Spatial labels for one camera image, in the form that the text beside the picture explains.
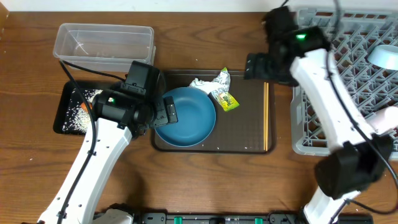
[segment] white wall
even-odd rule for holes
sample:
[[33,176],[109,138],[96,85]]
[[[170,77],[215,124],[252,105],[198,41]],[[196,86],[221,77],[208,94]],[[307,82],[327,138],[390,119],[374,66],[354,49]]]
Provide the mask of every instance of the white wall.
[[[9,11],[265,12],[283,0],[0,0]],[[340,0],[345,9],[395,10],[398,0]],[[333,0],[290,0],[300,6],[333,7]]]

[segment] wood grain surface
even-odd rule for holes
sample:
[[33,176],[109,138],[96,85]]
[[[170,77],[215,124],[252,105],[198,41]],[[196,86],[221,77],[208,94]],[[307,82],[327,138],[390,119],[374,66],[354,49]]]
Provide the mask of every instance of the wood grain surface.
[[0,2],[0,40],[2,38],[3,28],[7,20],[9,11]]
[[[53,119],[67,76],[52,49],[64,22],[151,26],[161,69],[242,70],[249,52],[267,50],[262,13],[12,12],[0,41],[0,223],[35,223],[58,192],[83,137],[55,134]],[[73,71],[77,79],[102,80]],[[292,150],[291,89],[275,86],[277,147],[268,156],[158,152],[149,135],[116,163],[97,210],[126,202],[172,213],[296,211],[316,189],[318,157]],[[391,208],[386,175],[358,200]],[[366,213],[350,205],[345,212]],[[394,223],[398,215],[375,215]]]

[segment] blue bowl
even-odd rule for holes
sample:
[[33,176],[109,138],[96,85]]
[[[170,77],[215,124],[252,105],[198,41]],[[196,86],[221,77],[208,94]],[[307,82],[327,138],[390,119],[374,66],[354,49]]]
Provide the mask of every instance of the blue bowl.
[[163,97],[172,96],[178,122],[156,128],[165,142],[178,147],[194,146],[209,136],[216,124],[213,102],[201,90],[191,87],[176,88]]

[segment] white crumbs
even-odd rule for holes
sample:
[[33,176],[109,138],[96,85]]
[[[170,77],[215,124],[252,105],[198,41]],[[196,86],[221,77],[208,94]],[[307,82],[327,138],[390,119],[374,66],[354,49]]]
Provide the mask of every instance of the white crumbs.
[[[94,97],[101,92],[102,90],[85,90],[83,94],[87,101],[92,103]],[[78,101],[74,107],[68,108],[67,117],[62,127],[62,131],[79,131],[81,133],[86,133],[87,127],[90,124],[90,116],[81,108],[80,105],[81,102]]]

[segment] brown tray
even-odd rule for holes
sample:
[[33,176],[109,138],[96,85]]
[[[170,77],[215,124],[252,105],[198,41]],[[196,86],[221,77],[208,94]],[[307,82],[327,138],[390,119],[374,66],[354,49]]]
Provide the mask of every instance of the brown tray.
[[[220,71],[165,71],[168,90],[189,86],[195,78],[212,81]],[[176,147],[151,132],[154,148],[170,152],[268,153],[276,144],[274,119],[274,89],[261,80],[243,80],[244,72],[232,71],[229,93],[240,106],[225,112],[209,95],[216,108],[216,125],[201,143],[190,147]]]

